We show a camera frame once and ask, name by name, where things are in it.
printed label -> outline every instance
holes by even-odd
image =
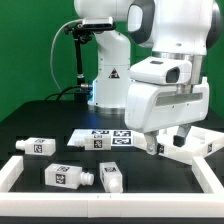
[[[158,152],[164,154],[164,146],[161,144],[158,144]]]
[[[131,131],[114,131],[116,137],[131,137]]]
[[[66,176],[63,174],[56,174],[56,184],[66,184]]]
[[[105,130],[95,130],[95,131],[92,131],[92,134],[93,135],[107,135],[107,134],[110,134],[110,131],[105,131]]]
[[[103,148],[103,141],[102,140],[94,140],[94,148],[95,149],[102,149]]]
[[[60,166],[57,171],[60,171],[60,172],[67,172],[68,170],[70,169],[70,167],[68,166]]]
[[[102,135],[94,135],[93,138],[103,138]]]
[[[34,152],[35,153],[43,153],[42,145],[34,145]]]
[[[212,152],[212,144],[208,145],[208,153]]]
[[[111,72],[110,76],[109,76],[110,79],[119,79],[119,75],[117,73],[117,70],[114,68],[114,70]]]
[[[131,145],[131,138],[114,138],[114,145]]]
[[[104,172],[102,170],[102,182],[104,183]]]
[[[37,139],[35,142],[36,143],[43,143],[45,141],[45,139],[41,139],[41,138],[39,138],[39,139]]]
[[[106,168],[104,168],[104,170],[109,173],[117,171],[115,167],[106,167]]]

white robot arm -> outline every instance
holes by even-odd
[[[133,0],[74,0],[80,18],[95,25],[100,18],[126,21]],[[93,81],[89,108],[107,114],[124,113],[130,79],[130,41],[121,33],[94,33],[98,44],[98,76]]]
[[[131,67],[125,111],[128,128],[144,133],[148,153],[157,152],[156,135],[179,125],[174,144],[182,146],[189,123],[207,115],[209,86],[200,82],[214,0],[136,0],[128,31],[152,56]]]

cable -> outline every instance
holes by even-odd
[[[58,95],[56,101],[59,101],[60,98],[63,96],[63,94],[68,92],[69,90],[77,89],[77,88],[80,88],[80,87],[81,87],[80,85],[67,87],[66,89],[64,89],[63,91],[60,92],[60,94]]]
[[[52,46],[51,46],[51,55],[50,55],[50,69],[51,69],[51,76],[55,82],[55,85],[57,86],[59,92],[62,92],[62,89],[60,87],[60,85],[58,84],[57,80],[56,80],[56,77],[55,77],[55,74],[54,74],[54,68],[53,68],[53,60],[54,60],[54,48],[55,48],[55,44],[56,44],[56,41],[57,41],[57,38],[61,32],[61,30],[64,29],[65,26],[68,26],[72,23],[78,23],[78,22],[81,22],[82,19],[78,19],[78,20],[72,20],[68,23],[65,23],[59,30],[58,32],[56,33],[54,39],[53,39],[53,42],[52,42]]]
[[[75,95],[75,94],[84,94],[84,95],[89,95],[89,92],[73,92],[73,93],[63,93],[63,95]],[[51,94],[50,96],[46,97],[44,100],[47,101],[49,98],[53,96],[59,96],[61,93],[54,93]]]

white plastic frame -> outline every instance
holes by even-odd
[[[192,171],[204,194],[0,193],[0,216],[224,218],[223,186],[203,156],[192,157]]]

green wall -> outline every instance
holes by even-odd
[[[217,1],[224,15],[224,3]],[[50,75],[52,40],[66,22],[77,19],[73,0],[0,0],[0,120],[31,100],[58,92]],[[125,25],[118,24],[125,33]],[[211,87],[210,105],[224,118],[224,36],[209,50],[205,72]],[[82,47],[87,79],[97,74],[95,41]],[[132,63],[149,50],[132,46]],[[59,36],[55,48],[55,75],[62,89],[75,84],[75,54],[71,36]]]

